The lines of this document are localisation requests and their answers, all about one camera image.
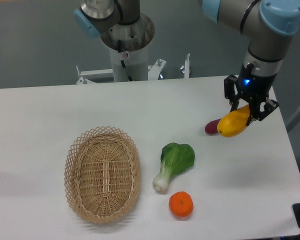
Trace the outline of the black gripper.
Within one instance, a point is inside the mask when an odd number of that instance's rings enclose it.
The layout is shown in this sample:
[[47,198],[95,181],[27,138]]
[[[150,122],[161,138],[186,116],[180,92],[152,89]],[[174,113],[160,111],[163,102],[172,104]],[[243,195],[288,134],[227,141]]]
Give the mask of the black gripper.
[[279,107],[277,101],[268,98],[269,90],[276,76],[277,74],[258,76],[248,72],[247,68],[242,65],[238,77],[235,75],[226,77],[224,79],[224,97],[229,101],[230,112],[237,110],[240,101],[243,101],[249,106],[246,126],[253,121],[263,121]]

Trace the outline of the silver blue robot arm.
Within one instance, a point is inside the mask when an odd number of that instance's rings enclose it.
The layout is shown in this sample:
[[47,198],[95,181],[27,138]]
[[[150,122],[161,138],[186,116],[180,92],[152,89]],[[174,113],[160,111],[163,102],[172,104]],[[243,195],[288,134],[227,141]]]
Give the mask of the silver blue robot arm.
[[[238,76],[224,80],[231,109],[248,103],[249,125],[262,121],[278,103],[269,90],[300,24],[300,0],[205,0],[203,13],[250,39]],[[82,0],[74,19],[91,38],[101,38],[111,55],[114,80],[148,80],[147,47],[154,38],[153,22],[137,0]]]

